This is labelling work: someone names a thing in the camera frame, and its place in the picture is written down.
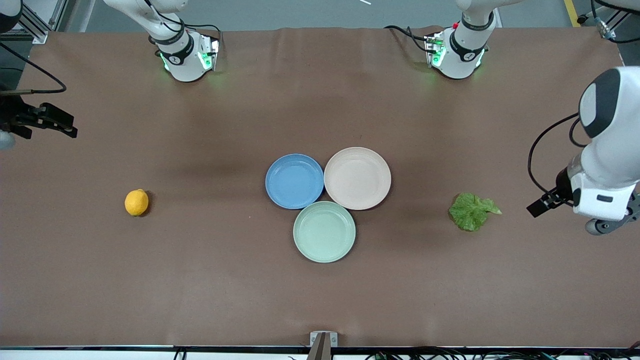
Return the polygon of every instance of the lettuce leaf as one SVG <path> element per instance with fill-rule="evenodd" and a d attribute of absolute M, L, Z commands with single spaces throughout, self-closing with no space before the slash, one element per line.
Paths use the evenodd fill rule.
<path fill-rule="evenodd" d="M 449 214 L 461 230 L 478 231 L 487 219 L 487 213 L 502 212 L 491 199 L 481 199 L 472 193 L 461 193 L 449 208 Z"/>

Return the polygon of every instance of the white robot link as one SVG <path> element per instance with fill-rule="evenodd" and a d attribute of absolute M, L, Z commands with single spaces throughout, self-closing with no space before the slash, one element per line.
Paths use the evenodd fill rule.
<path fill-rule="evenodd" d="M 464 79 L 471 75 L 486 51 L 486 41 L 497 20 L 495 9 L 523 0 L 456 0 L 462 19 L 426 39 L 428 63 L 444 76 Z"/>
<path fill-rule="evenodd" d="M 160 49 L 164 67 L 179 81 L 200 79 L 213 70 L 219 41 L 185 27 L 175 13 L 188 0 L 104 0 L 145 28 Z"/>
<path fill-rule="evenodd" d="M 590 234 L 607 234 L 640 217 L 640 67 L 603 72 L 580 98 L 580 123 L 591 138 L 556 177 L 556 187 L 527 209 L 534 216 L 573 201 L 573 212 L 592 217 Z"/>

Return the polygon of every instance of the yellow lemon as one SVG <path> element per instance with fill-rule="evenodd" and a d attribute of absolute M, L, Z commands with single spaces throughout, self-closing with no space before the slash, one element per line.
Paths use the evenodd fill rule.
<path fill-rule="evenodd" d="M 149 206 L 149 196 L 142 189 L 133 190 L 124 199 L 124 208 L 135 217 L 142 215 Z"/>

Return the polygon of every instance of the brown table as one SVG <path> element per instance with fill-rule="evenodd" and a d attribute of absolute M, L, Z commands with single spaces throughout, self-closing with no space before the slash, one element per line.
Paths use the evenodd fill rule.
<path fill-rule="evenodd" d="M 26 99 L 71 112 L 79 136 L 35 131 L 0 155 L 0 344 L 297 345 L 329 329 L 348 346 L 630 345 L 638 225 L 599 238 L 569 208 L 525 209 L 541 195 L 532 141 L 620 65 L 616 47 L 592 28 L 497 29 L 490 45 L 453 81 L 389 30 L 227 33 L 219 72 L 179 83 L 146 34 L 49 35 L 31 58 L 69 90 Z M 22 86 L 55 84 L 28 69 Z M 579 151 L 567 130 L 536 154 L 548 186 Z M 388 161 L 392 189 L 351 212 L 344 259 L 316 264 L 264 175 L 351 146 Z M 137 188 L 154 193 L 144 218 L 123 207 Z M 460 231 L 460 192 L 504 214 Z"/>

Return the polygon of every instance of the green plate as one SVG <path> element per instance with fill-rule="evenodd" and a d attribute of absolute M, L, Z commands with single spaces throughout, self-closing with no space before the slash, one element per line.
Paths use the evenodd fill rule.
<path fill-rule="evenodd" d="M 356 224 L 351 214 L 335 202 L 315 202 L 298 214 L 293 240 L 309 260 L 333 263 L 351 250 L 356 240 Z"/>

